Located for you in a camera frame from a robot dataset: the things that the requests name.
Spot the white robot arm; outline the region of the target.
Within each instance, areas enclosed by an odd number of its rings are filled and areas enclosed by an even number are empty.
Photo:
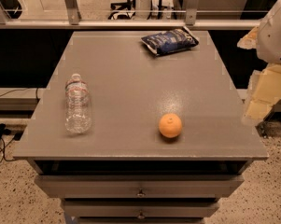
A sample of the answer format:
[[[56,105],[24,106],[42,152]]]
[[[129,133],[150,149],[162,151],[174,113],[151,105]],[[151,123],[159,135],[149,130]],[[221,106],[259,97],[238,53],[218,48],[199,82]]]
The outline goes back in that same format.
[[[281,0],[237,43],[241,49],[255,49],[257,57],[267,63],[260,72],[254,70],[248,83],[242,122],[258,125],[281,99]]]

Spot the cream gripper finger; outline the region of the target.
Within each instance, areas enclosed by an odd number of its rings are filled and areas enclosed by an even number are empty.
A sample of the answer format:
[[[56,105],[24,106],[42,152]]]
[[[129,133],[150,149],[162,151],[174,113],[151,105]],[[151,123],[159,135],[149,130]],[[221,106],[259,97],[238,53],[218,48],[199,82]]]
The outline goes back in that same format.
[[[269,63],[262,71],[254,70],[247,88],[242,122],[257,126],[281,99],[281,64]]]
[[[237,43],[240,49],[254,49],[256,47],[259,27],[256,26],[244,35]]]

